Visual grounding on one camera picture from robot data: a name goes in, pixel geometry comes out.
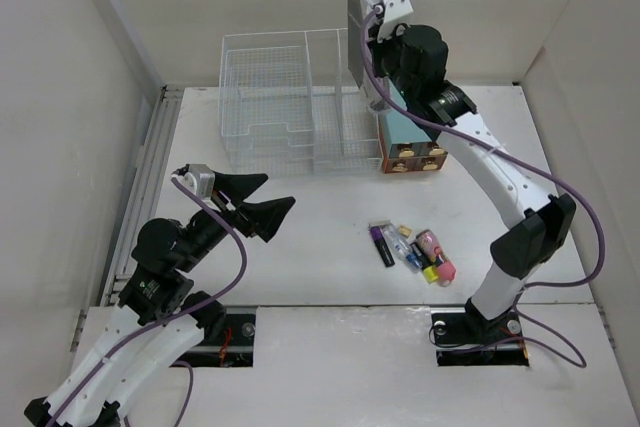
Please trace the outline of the grey setup guide booklet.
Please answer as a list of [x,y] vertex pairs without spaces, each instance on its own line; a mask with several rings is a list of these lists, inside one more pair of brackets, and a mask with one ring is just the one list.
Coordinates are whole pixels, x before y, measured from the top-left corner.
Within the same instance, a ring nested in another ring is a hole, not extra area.
[[348,68],[366,106],[375,114],[381,114],[386,109],[386,104],[365,72],[360,47],[363,19],[379,2],[380,0],[347,0]]

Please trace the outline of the clear drawer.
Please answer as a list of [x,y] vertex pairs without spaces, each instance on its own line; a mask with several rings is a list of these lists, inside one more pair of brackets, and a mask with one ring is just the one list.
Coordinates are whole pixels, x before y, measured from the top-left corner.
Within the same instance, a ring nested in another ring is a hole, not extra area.
[[416,158],[388,159],[385,166],[386,174],[400,174],[415,170]]
[[442,169],[446,159],[446,155],[422,157],[416,162],[416,169],[420,171],[438,171]]

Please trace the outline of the blue cap clear pen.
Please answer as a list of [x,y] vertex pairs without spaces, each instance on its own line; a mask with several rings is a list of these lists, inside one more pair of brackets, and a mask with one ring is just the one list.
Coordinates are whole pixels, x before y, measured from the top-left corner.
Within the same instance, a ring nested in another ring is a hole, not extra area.
[[422,270],[422,264],[413,251],[411,245],[393,224],[387,224],[383,227],[383,235],[413,271],[419,272]]

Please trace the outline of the pink cartoon glue bottle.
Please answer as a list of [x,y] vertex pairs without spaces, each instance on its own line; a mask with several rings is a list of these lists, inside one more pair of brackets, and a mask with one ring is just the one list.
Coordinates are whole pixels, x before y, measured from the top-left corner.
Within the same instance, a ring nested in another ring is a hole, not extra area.
[[440,277],[440,280],[436,283],[441,286],[450,285],[455,279],[456,268],[444,253],[435,233],[429,229],[425,229],[417,234],[415,242],[436,266]]

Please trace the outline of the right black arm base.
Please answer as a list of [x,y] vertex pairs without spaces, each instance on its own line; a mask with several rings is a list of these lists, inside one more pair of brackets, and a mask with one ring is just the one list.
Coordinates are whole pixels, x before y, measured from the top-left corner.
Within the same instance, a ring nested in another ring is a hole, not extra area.
[[463,307],[431,311],[430,342],[439,367],[528,367],[519,316],[508,308],[487,321],[467,301]]

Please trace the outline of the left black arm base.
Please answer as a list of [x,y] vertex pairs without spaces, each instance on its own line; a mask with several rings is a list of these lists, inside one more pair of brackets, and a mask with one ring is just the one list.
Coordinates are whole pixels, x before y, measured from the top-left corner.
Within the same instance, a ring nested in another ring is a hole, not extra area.
[[193,368],[250,368],[254,361],[257,308],[218,303],[216,326],[178,361]]

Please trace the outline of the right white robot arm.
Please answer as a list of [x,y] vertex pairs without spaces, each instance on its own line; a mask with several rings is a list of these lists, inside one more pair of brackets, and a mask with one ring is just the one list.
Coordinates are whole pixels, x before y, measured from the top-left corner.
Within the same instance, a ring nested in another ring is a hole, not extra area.
[[385,35],[381,24],[367,18],[349,29],[349,47],[358,83],[451,154],[506,227],[490,245],[492,265],[463,316],[465,333],[487,340],[533,273],[564,245],[576,212],[574,197],[538,186],[527,176],[533,166],[500,146],[476,104],[446,80],[448,46],[436,29],[396,23]]

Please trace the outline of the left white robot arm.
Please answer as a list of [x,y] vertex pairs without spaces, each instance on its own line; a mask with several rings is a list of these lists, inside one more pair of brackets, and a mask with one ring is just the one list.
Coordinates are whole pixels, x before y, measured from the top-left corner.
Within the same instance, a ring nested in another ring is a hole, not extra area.
[[[269,242],[295,204],[292,196],[248,202],[268,180],[264,173],[223,174],[187,164],[172,184],[199,206],[187,224],[154,218],[138,233],[125,283],[109,322],[66,380],[24,410],[33,426],[121,426],[158,375],[200,343],[223,334],[226,309],[220,297],[248,267],[243,241]],[[241,265],[219,292],[194,291],[191,272],[225,238],[236,243]]]

